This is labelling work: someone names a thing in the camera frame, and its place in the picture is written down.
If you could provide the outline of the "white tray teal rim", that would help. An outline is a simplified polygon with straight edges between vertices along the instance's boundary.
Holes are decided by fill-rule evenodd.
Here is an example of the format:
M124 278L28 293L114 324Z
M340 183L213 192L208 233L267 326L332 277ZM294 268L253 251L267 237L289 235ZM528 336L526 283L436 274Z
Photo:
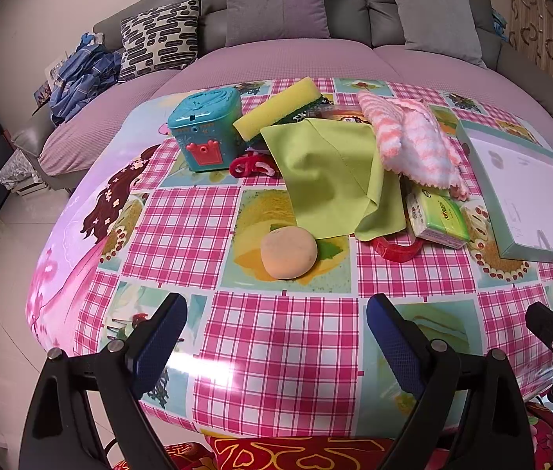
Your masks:
M553 263L553 152L462 120L456 130L488 208L500 256Z

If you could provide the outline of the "lime green cloth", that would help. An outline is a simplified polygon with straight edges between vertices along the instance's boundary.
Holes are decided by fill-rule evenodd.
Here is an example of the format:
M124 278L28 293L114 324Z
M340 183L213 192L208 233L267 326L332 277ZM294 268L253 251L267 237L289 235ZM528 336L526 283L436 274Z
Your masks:
M384 168L369 124L306 118L265 127L261 136L297 224L315 239L369 242L406 229L400 177Z

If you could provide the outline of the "pink checkered tablecloth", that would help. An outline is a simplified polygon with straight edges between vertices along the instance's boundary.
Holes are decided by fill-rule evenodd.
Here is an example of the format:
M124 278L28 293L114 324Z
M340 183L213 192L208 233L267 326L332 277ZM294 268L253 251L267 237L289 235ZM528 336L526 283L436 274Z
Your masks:
M142 397L149 412L208 433L393 437L415 399L400 389L367 326L367 301L381 293L427 337L458 352L502 350L524 398L543 394L553 354L527 329L525 314L533 302L553 311L553 263L500 256L456 130L468 120L546 148L544 139L504 110L420 87L341 79L318 87L335 103L359 106L360 91L424 103L461 157L470 197L462 202L394 173L405 230L369 242L313 237L312 269L275 279L263 268L260 241L300 227L282 174L193 172L167 120L201 91L148 101L82 179L41 253L26 304L38 342L95 353L125 340L178 293L187 321L157 385ZM414 186L459 206L470 235L463 247L413 234L406 197Z

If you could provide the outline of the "teal plastic toy box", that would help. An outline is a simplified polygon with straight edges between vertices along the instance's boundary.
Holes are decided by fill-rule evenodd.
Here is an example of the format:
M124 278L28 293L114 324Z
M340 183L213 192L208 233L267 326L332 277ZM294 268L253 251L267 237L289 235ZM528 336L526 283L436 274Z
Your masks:
M243 152L234 123L241 117L241 98L235 87L222 87L183 99L167 120L193 172L227 170Z

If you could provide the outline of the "blue crumpled clothes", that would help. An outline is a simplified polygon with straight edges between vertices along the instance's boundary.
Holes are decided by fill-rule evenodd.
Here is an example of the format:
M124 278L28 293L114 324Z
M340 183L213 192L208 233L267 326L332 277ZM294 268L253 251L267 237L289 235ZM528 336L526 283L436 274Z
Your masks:
M80 43L62 64L54 79L49 100L50 120L59 126L80 112L118 82L121 54L84 33Z

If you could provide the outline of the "grey sofa pink cover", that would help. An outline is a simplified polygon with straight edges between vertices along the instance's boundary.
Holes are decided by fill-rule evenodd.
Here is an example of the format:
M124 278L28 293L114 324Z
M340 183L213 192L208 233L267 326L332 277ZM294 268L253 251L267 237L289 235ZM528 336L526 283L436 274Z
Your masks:
M124 18L182 0L139 0L96 24L110 50L121 46ZM491 0L468 0L485 63L405 47L394 0L325 0L330 37L269 39L230 47L225 0L201 0L197 61L115 85L72 120L54 124L39 109L14 143L54 189L75 189L145 101L193 89L270 79L352 78L436 88L462 94L529 121L553 149L553 79L495 32Z

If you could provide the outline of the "clear plastic snack box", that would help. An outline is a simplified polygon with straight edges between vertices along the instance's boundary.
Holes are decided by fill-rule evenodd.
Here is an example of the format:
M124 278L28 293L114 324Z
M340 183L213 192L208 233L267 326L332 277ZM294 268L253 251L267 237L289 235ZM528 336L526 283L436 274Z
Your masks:
M370 124L358 105L338 104L330 94L322 94L305 110L306 118L345 121L360 124Z

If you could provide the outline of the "light grey cushion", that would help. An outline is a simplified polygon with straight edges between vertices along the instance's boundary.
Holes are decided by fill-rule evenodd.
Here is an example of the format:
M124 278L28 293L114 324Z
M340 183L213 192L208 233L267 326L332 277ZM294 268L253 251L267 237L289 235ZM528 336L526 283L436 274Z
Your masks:
M485 68L470 0L394 0L408 50Z

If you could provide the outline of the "black white patterned cushion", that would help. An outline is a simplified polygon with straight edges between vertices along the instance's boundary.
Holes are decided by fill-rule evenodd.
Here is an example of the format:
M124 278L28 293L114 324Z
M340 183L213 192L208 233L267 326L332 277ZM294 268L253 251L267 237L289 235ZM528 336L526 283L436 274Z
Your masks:
M201 0L155 7L120 21L124 83L161 70L183 70L198 58Z

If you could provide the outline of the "green tissue pack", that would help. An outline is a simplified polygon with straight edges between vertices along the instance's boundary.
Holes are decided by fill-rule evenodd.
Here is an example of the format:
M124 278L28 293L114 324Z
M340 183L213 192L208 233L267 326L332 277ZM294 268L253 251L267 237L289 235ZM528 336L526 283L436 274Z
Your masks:
M463 247L470 239L459 206L447 195L414 186L406 197L406 208L418 239L452 249Z

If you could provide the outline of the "pink white chevron towel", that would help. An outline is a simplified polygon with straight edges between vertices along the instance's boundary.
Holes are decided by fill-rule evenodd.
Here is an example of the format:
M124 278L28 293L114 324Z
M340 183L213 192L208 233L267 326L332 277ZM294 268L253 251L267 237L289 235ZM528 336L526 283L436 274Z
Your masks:
M428 107L415 99L386 98L360 91L358 104L373 127L384 168L415 184L446 190L459 201L470 197L461 157Z

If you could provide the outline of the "red patterned seat cushion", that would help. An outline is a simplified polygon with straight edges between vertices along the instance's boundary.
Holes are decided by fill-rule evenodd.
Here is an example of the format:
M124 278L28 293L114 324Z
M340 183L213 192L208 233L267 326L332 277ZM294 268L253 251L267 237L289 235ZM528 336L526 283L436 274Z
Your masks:
M553 465L553 413L539 403L526 404L535 467ZM179 469L376 469L385 459L390 438L294 437L225 438L206 443L165 446Z

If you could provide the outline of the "purple grey cushion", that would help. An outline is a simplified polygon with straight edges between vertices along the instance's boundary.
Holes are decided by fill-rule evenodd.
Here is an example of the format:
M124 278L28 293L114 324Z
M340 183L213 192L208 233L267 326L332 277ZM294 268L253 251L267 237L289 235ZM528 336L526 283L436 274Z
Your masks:
M329 39L325 0L225 0L228 47L290 38Z

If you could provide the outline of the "yellow green sponge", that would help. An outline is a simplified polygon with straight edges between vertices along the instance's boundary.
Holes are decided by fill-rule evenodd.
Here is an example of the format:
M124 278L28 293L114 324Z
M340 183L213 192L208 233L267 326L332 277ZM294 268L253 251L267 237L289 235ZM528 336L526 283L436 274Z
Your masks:
M264 127L278 123L320 97L322 94L315 82L304 78L242 115L233 126L245 142L250 142Z

